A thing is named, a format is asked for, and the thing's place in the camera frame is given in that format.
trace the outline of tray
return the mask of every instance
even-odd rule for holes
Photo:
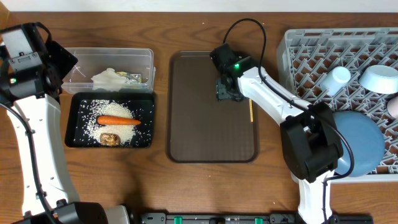
[[[154,97],[151,94],[137,93],[77,93],[73,96],[65,144],[68,147],[105,147],[90,139],[85,133],[85,117],[90,113],[87,107],[93,100],[109,100],[122,104],[133,113],[133,118],[141,121],[136,126],[136,135],[130,142],[120,147],[147,147],[153,138]]]
[[[170,61],[167,155],[175,162],[251,162],[258,155],[256,106],[217,101],[219,73],[210,52]]]
[[[357,111],[369,116],[386,142],[380,165],[368,175],[333,182],[397,182],[398,120],[387,112],[394,95],[363,88],[358,80],[371,65],[398,69],[398,28],[288,30],[277,50],[279,83],[311,103],[324,101],[333,111]],[[319,84],[337,66],[351,72],[348,86],[330,97]]]

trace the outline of blue plate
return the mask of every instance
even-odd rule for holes
[[[354,111],[343,111],[333,114],[337,130],[347,140],[354,154],[354,170],[350,177],[359,177],[370,173],[381,162],[384,155],[384,136],[377,124],[371,119]],[[344,146],[343,157],[338,159],[335,170],[338,174],[345,174],[349,166],[349,155]]]

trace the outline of dish rack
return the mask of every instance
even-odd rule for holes
[[[277,58],[279,83],[288,91],[311,103],[323,101],[333,111],[364,113],[384,135],[385,155],[375,170],[333,182],[398,182],[398,120],[387,112],[388,101],[397,95],[369,91],[358,81],[371,65],[398,70],[398,28],[288,30]],[[351,80],[332,97],[319,84],[337,66],[346,67]]]

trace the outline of orange carrot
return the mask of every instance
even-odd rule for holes
[[[141,121],[131,118],[120,118],[117,116],[99,116],[97,119],[98,124],[103,125],[138,125]]]

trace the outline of black cable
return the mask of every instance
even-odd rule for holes
[[[35,148],[34,148],[34,143],[33,143],[33,133],[30,131],[30,128],[26,121],[13,109],[9,108],[8,106],[4,105],[3,103],[0,103],[0,106],[8,110],[12,115],[14,115],[23,125],[25,128],[25,134],[27,136],[28,142],[29,142],[29,149],[30,149],[30,159],[32,162],[32,172],[33,172],[33,180],[35,182],[36,186],[36,191],[37,191],[37,196],[39,197],[39,200],[41,204],[43,205],[45,214],[48,216],[49,220],[51,221],[52,224],[58,224],[59,222],[56,221],[55,217],[52,215],[52,212],[47,205],[47,201],[44,198],[44,192],[42,190],[42,185],[40,184],[40,179],[39,179],[39,172],[37,171],[37,161],[36,161],[36,154],[35,154]]]
[[[311,116],[313,116],[314,118],[318,119],[319,121],[321,121],[322,123],[326,124],[330,129],[333,130],[334,133],[336,133],[338,135],[338,137],[341,139],[341,141],[343,142],[343,144],[345,145],[345,147],[347,148],[348,154],[349,154],[349,160],[351,162],[348,171],[343,174],[343,175],[337,175],[337,176],[333,176],[333,177],[329,177],[329,178],[325,178],[325,180],[323,180],[323,217],[325,219],[325,224],[327,224],[327,217],[326,217],[326,187],[327,187],[327,182],[329,180],[337,180],[337,179],[342,179],[345,178],[347,176],[349,176],[353,169],[354,169],[354,155],[353,155],[353,151],[351,149],[351,147],[349,146],[347,140],[344,138],[344,136],[335,128],[333,127],[333,125],[331,123],[329,123],[329,121],[323,119],[322,117],[320,117],[319,115],[315,114],[314,112],[296,104],[294,102],[293,99],[289,99],[287,96],[285,96],[283,93],[281,93],[280,91],[276,90],[267,80],[266,78],[262,75],[261,73],[261,63],[262,63],[262,59],[264,58],[264,52],[266,50],[266,44],[267,44],[267,36],[266,36],[266,30],[264,29],[264,27],[261,25],[261,23],[255,19],[251,19],[251,18],[244,18],[244,19],[240,19],[238,21],[236,21],[227,31],[227,33],[224,36],[224,41],[223,44],[226,42],[226,38],[229,34],[229,32],[231,32],[232,28],[242,22],[242,21],[251,21],[256,23],[262,30],[262,34],[264,36],[264,44],[262,45],[262,51],[261,51],[261,56],[260,56],[260,61],[259,61],[259,65],[258,65],[258,72],[259,72],[259,76],[261,81],[266,84],[266,86],[268,88],[270,88],[276,95],[280,96],[283,100],[285,100],[286,102],[289,102],[291,106],[294,106],[308,114],[310,114]]]

